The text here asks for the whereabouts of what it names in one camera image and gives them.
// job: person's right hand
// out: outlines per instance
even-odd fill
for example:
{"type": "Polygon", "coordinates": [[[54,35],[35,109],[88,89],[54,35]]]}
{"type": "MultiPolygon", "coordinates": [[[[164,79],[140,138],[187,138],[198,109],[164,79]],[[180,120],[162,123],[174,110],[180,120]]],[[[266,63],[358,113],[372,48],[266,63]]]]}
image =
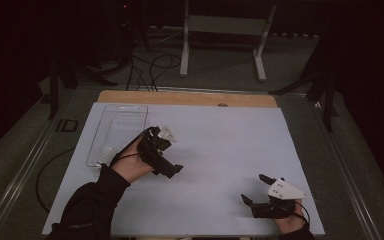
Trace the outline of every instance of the person's right hand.
{"type": "MultiPolygon", "coordinates": [[[[295,202],[296,203],[294,213],[303,216],[302,207],[300,205],[302,202],[301,199],[295,200],[295,202]]],[[[304,220],[294,214],[287,218],[273,220],[277,224],[277,227],[279,228],[281,234],[287,234],[298,231],[305,225],[304,220]]]]}

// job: gray carpet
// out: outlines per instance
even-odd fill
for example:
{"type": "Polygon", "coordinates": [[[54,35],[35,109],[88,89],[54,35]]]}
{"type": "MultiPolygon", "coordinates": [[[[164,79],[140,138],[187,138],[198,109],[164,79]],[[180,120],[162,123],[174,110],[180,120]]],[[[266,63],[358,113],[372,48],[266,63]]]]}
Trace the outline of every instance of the gray carpet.
{"type": "MultiPolygon", "coordinates": [[[[151,45],[152,49],[180,56],[179,39],[174,38],[164,43],[151,45]]],[[[268,76],[267,82],[263,84],[256,79],[250,52],[251,45],[242,44],[240,47],[232,48],[227,44],[216,50],[209,50],[206,49],[207,43],[198,42],[191,50],[188,76],[180,77],[179,67],[175,67],[161,75],[156,85],[160,90],[187,88],[264,93],[297,80],[316,43],[317,39],[289,40],[271,37],[263,53],[268,76]]],[[[149,62],[160,54],[144,53],[141,46],[134,52],[136,57],[149,62]]],[[[168,66],[170,58],[161,58],[155,63],[168,66]]],[[[140,81],[138,78],[140,73],[149,85],[150,65],[135,59],[134,66],[139,70],[133,72],[131,90],[134,90],[136,88],[134,85],[140,81]]],[[[153,68],[155,71],[153,75],[158,76],[163,70],[153,68]]],[[[129,73],[130,68],[127,67],[109,77],[109,80],[119,83],[119,86],[112,89],[124,89],[129,73]]],[[[39,179],[40,196],[45,205],[51,204],[72,155],[70,149],[77,144],[90,107],[96,101],[99,92],[107,89],[84,79],[80,81],[77,90],[62,91],[63,104],[56,121],[47,120],[49,105],[38,102],[0,141],[0,199],[24,161],[28,159],[35,163],[31,166],[24,187],[17,192],[20,193],[17,201],[3,211],[0,218],[0,239],[41,238],[47,213],[35,195],[36,177],[41,168],[56,157],[39,179]],[[55,132],[59,119],[77,120],[79,127],[75,132],[55,132]],[[47,129],[51,129],[52,134],[41,135],[42,131],[47,129]],[[35,146],[37,139],[40,138],[46,139],[43,151],[32,156],[31,153],[35,153],[32,146],[35,146]]],[[[146,89],[143,82],[141,85],[141,89],[146,89]]],[[[295,92],[303,93],[306,87],[295,92]]],[[[376,226],[375,230],[381,239],[384,239],[384,179],[340,95],[335,95],[337,115],[332,119],[333,134],[327,133],[322,126],[319,110],[302,96],[287,95],[276,99],[287,120],[325,227],[326,235],[319,236],[318,239],[368,239],[366,236],[370,233],[367,233],[367,228],[362,227],[362,221],[356,214],[356,202],[358,205],[360,200],[356,198],[355,192],[349,192],[354,185],[358,189],[357,196],[362,197],[370,212],[370,217],[376,226]],[[353,177],[351,184],[343,177],[347,174],[353,177]]]]}

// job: hand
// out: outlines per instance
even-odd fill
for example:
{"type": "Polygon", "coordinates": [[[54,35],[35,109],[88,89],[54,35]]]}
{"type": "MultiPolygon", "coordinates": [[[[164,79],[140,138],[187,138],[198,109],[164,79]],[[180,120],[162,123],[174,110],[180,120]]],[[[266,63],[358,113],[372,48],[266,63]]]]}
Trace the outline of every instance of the hand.
{"type": "Polygon", "coordinates": [[[154,171],[154,168],[144,163],[138,154],[138,144],[142,140],[139,138],[120,156],[112,169],[120,174],[129,183],[133,183],[143,175],[154,171]]]}
{"type": "MultiPolygon", "coordinates": [[[[295,200],[295,210],[294,213],[303,216],[302,207],[301,207],[301,199],[295,200]]],[[[281,234],[287,234],[291,232],[295,232],[304,227],[304,220],[296,215],[291,215],[287,218],[282,219],[274,219],[274,222],[277,224],[281,234]]]]}

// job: metal leg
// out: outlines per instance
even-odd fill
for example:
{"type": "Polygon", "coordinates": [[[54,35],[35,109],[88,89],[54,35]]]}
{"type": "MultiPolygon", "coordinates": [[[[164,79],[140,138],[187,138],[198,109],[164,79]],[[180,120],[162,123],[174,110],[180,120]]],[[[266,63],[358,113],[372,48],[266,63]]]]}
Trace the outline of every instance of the metal leg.
{"type": "Polygon", "coordinates": [[[267,41],[267,36],[269,35],[270,26],[272,23],[272,19],[274,16],[274,12],[276,11],[276,6],[273,6],[270,9],[269,16],[267,18],[266,24],[264,25],[263,34],[261,35],[260,45],[257,49],[254,49],[254,60],[255,67],[257,68],[258,80],[260,82],[264,82],[266,80],[266,72],[264,71],[263,60],[261,59],[261,53],[263,52],[264,45],[267,41]]]}
{"type": "Polygon", "coordinates": [[[189,63],[189,0],[185,0],[185,23],[183,28],[183,51],[180,63],[180,76],[188,75],[189,63]]]}

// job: floor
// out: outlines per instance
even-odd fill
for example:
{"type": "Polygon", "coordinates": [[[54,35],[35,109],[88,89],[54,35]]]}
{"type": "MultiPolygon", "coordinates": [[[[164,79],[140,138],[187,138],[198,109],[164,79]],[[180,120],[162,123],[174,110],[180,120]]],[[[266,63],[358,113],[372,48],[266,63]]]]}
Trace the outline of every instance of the floor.
{"type": "MultiPolygon", "coordinates": [[[[267,81],[257,80],[252,48],[256,39],[192,36],[189,71],[179,76],[180,29],[150,31],[152,52],[141,43],[133,67],[107,76],[105,87],[79,77],[76,90],[60,84],[60,111],[47,120],[49,104],[37,102],[0,141],[0,239],[40,239],[52,199],[77,144],[91,104],[104,89],[185,90],[267,94],[296,81],[317,38],[271,36],[263,52],[267,81]],[[60,120],[79,122],[61,131],[60,120]]],[[[103,63],[110,67],[111,62],[103,63]]],[[[42,83],[49,92],[48,80],[42,83]]],[[[303,97],[302,86],[276,100],[285,115],[307,175],[326,235],[317,239],[384,239],[384,179],[339,93],[333,133],[325,131],[320,108],[303,97]]]]}

